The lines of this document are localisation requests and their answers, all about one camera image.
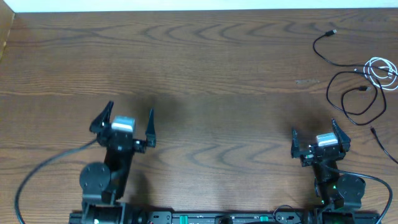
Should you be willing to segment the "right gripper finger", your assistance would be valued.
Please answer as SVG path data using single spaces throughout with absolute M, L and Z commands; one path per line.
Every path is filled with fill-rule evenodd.
M 338 126 L 336 120 L 334 118 L 331 119 L 331 125 L 333 128 L 333 132 L 338 140 L 339 146 L 345 152 L 348 152 L 351 147 L 351 139 L 348 135 Z
M 298 132 L 294 128 L 292 129 L 292 145 L 290 152 L 292 158 L 299 158 L 301 155 Z

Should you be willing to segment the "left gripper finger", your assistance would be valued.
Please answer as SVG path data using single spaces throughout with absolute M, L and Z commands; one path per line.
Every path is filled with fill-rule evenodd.
M 91 122 L 90 132 L 98 134 L 109 125 L 109 119 L 111 117 L 113 105 L 113 101 L 108 102 L 104 110 Z
M 147 147 L 155 147 L 156 146 L 156 133 L 154 126 L 154 109 L 150 110 L 149 120 L 146 129 L 146 145 Z

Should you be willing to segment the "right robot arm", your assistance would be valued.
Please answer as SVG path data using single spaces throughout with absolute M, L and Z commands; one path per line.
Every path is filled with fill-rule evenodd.
M 322 200 L 305 214 L 304 223 L 355 223 L 355 211 L 361 208 L 365 181 L 337 171 L 337 162 L 345 158 L 351 139 L 334 119 L 331 125 L 331 133 L 316 136 L 317 143 L 306 149 L 300 147 L 298 132 L 292 130 L 291 157 L 299 158 L 303 167 L 312 167 L 315 194 Z

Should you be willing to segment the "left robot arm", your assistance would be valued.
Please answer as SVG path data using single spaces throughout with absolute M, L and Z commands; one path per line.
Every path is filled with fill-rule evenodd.
M 92 162 L 80 173 L 82 211 L 70 215 L 70 223 L 142 224 L 148 222 L 147 213 L 141 208 L 119 200 L 124 196 L 132 158 L 156 146 L 154 110 L 149 112 L 145 139 L 136 139 L 136 120 L 115 116 L 111 121 L 114 102 L 109 101 L 104 110 L 91 122 L 90 132 L 95 141 L 106 148 L 103 162 Z

